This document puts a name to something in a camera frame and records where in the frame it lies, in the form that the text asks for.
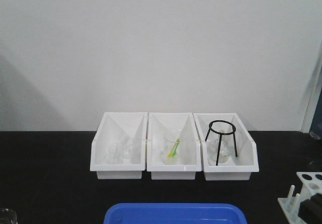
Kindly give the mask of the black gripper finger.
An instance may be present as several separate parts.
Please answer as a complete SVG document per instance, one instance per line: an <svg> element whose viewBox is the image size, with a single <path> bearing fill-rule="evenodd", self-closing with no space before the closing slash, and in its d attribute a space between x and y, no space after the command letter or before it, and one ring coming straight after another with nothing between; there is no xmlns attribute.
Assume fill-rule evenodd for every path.
<svg viewBox="0 0 322 224"><path fill-rule="evenodd" d="M321 224L321 193L313 195L299 205L298 217L305 223Z"/></svg>

